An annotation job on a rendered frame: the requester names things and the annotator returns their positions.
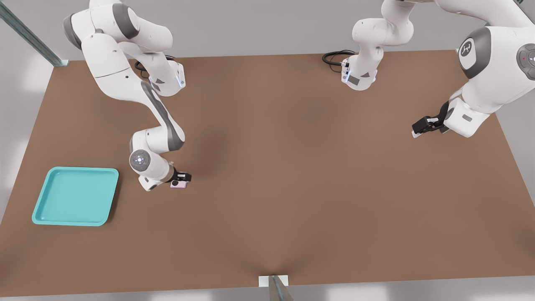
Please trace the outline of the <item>pale blue-green tray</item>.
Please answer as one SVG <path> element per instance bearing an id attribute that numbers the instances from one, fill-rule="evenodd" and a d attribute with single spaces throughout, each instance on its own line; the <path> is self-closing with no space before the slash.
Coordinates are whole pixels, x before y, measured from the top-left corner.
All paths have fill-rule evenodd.
<path id="1" fill-rule="evenodd" d="M 46 174 L 32 222 L 86 227 L 105 224 L 118 178 L 113 168 L 53 167 Z"/>

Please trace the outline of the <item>silver frame post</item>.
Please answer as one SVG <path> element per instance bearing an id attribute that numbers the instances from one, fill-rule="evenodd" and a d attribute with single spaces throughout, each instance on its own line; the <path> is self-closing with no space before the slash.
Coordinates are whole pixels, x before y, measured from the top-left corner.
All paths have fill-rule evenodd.
<path id="1" fill-rule="evenodd" d="M 270 301 L 294 301 L 288 291 L 287 275 L 262 275 L 258 277 L 259 287 L 268 287 Z"/>
<path id="2" fill-rule="evenodd" d="M 0 19 L 11 27 L 25 42 L 36 50 L 46 61 L 54 67 L 63 67 L 69 60 L 60 59 L 33 31 L 31 31 L 19 17 L 0 1 Z"/>

